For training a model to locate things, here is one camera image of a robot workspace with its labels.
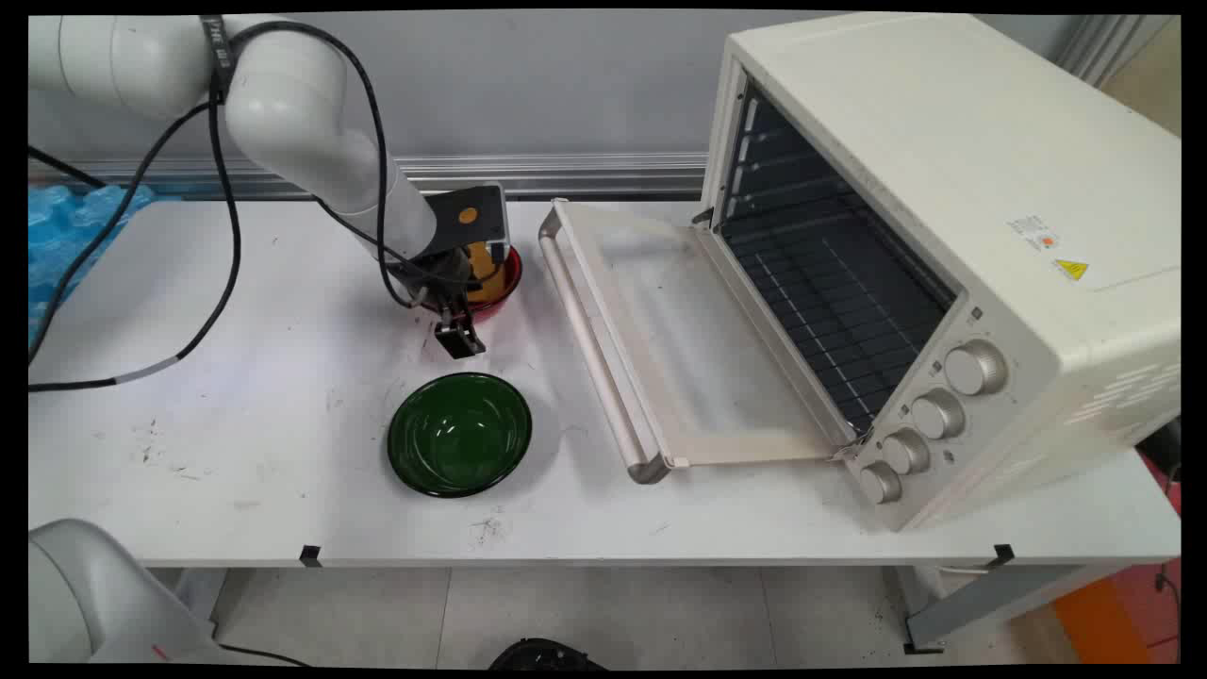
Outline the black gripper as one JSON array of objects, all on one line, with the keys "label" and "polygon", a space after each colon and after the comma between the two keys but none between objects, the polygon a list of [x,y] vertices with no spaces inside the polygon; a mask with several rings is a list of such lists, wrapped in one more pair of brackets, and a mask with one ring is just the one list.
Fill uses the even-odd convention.
[{"label": "black gripper", "polygon": [[484,302],[484,248],[436,251],[418,262],[400,258],[389,250],[389,273],[404,285],[412,300],[427,308],[441,320],[435,326],[435,339],[453,359],[471,359],[486,352],[471,322],[471,306]]}]

